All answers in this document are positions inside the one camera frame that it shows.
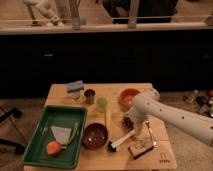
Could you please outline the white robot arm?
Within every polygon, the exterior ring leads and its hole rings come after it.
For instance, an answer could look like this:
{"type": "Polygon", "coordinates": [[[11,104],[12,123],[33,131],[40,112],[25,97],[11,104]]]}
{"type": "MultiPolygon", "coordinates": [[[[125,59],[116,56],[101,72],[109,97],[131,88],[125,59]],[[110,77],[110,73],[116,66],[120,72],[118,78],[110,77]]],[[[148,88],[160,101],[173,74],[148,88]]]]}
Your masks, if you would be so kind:
{"type": "Polygon", "coordinates": [[[160,95],[156,89],[145,89],[134,96],[128,112],[131,121],[144,122],[150,114],[213,147],[213,119],[165,105],[159,99],[160,95]]]}

